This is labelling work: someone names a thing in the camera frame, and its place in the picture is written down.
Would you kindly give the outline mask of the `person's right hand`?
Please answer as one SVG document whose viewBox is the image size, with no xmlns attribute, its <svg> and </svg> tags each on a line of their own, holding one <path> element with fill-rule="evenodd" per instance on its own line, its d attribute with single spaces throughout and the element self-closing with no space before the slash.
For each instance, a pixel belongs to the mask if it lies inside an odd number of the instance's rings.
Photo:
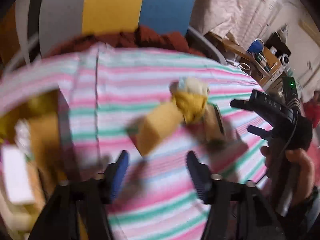
<svg viewBox="0 0 320 240">
<path fill-rule="evenodd" d="M 307 152 L 301 148 L 286 150 L 285 155 L 289 162 L 299 166 L 300 171 L 291 201 L 291 206 L 295 206 L 311 196 L 315 183 L 315 166 Z"/>
</svg>

